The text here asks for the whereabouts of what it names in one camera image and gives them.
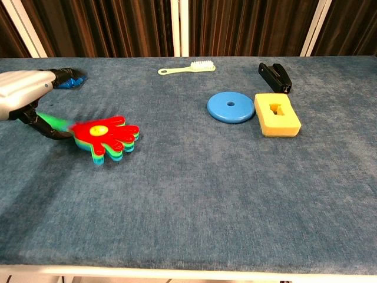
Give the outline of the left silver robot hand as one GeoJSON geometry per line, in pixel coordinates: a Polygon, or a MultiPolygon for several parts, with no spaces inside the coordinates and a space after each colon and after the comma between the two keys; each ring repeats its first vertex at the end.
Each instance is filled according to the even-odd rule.
{"type": "Polygon", "coordinates": [[[53,129],[36,108],[39,99],[51,90],[77,88],[86,80],[86,73],[74,68],[1,73],[1,120],[20,120],[53,140],[69,139],[67,130],[53,129]]]}

